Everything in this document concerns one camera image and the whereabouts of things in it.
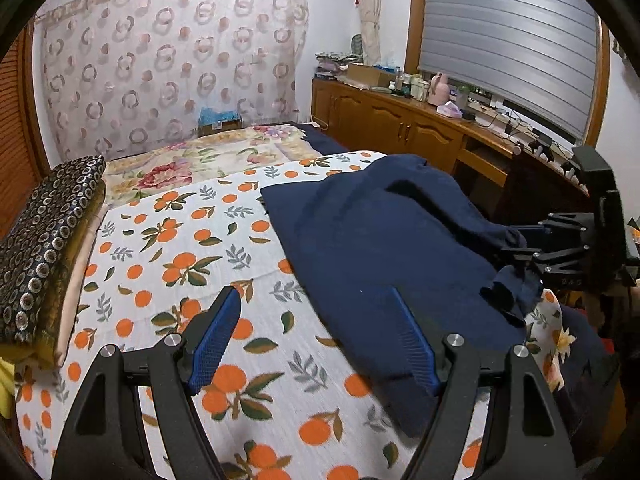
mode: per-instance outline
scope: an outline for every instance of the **blue gripper pad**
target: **blue gripper pad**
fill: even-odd
[[[394,308],[388,309],[387,313],[394,318],[412,375],[416,383],[432,396],[437,396],[442,389],[442,382],[436,371],[436,355],[433,348],[396,288],[391,289],[390,299]]]
[[[182,376],[188,377],[185,386],[192,396],[211,384],[240,318],[240,307],[238,291],[225,286],[209,310],[195,316],[184,331],[186,342],[180,367]]]

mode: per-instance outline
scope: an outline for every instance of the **circle pattern curtain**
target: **circle pattern curtain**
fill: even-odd
[[[48,12],[42,77],[60,156],[195,136],[200,109],[295,120],[306,0],[75,0]]]

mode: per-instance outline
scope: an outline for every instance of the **floral blanket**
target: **floral blanket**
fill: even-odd
[[[295,126],[250,126],[112,160],[103,179],[111,206],[238,171],[320,154]]]
[[[17,367],[17,415],[28,462],[49,478],[67,413],[100,348],[148,348],[182,332],[224,285],[241,319],[209,386],[194,399],[229,479],[399,480],[418,442],[396,428],[318,319],[260,202],[260,188],[364,170],[383,156],[344,153],[189,184],[111,209],[86,268],[76,330],[57,370]],[[545,291],[527,316],[527,347],[548,376],[572,339]],[[139,388],[156,472],[164,458],[150,388]],[[478,391],[456,479],[474,471],[489,395]]]

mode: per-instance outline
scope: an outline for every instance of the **metal screw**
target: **metal screw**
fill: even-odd
[[[447,336],[447,343],[451,346],[462,346],[465,343],[465,338],[463,338],[460,334],[449,334]]]
[[[516,357],[529,357],[529,349],[524,345],[514,346],[513,353],[516,354]]]
[[[100,355],[102,357],[111,357],[115,353],[116,353],[115,345],[107,345],[100,348]]]
[[[182,341],[182,336],[176,333],[169,334],[164,338],[164,344],[167,346],[178,346],[180,341]]]

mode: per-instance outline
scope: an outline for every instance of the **patterned black cushion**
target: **patterned black cushion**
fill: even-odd
[[[99,155],[55,167],[0,242],[0,342],[33,343],[49,288],[47,277],[82,218],[104,168]]]

